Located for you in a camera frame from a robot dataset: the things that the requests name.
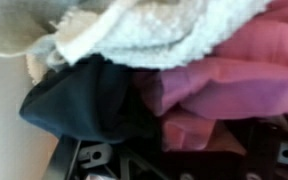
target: folded clothes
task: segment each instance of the folded clothes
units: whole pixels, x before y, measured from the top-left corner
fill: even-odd
[[[215,120],[288,114],[288,1],[269,7],[202,61],[136,74],[142,99],[164,122],[165,149],[203,149]]]

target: beige fabric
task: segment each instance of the beige fabric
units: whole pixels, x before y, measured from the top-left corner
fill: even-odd
[[[0,56],[24,54],[79,0],[0,0]]]
[[[25,56],[28,73],[32,77],[33,85],[37,85],[43,80],[43,76],[46,74],[48,68],[44,64],[36,61],[36,57],[31,54]]]
[[[0,58],[0,180],[41,180],[56,145],[18,116],[31,88],[23,58]]]

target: pink fabric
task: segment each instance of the pink fabric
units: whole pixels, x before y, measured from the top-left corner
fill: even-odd
[[[288,114],[288,0],[269,7],[202,61],[136,74],[166,150],[204,149],[215,120]]]

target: black fabric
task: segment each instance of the black fabric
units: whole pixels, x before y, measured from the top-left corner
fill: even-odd
[[[94,55],[35,86],[20,115],[57,137],[106,143],[151,137],[151,113],[130,83],[130,69]]]

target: white wall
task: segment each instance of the white wall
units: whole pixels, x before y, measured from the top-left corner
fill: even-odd
[[[18,116],[31,87],[23,59],[0,59],[0,180],[40,180],[56,145]]]

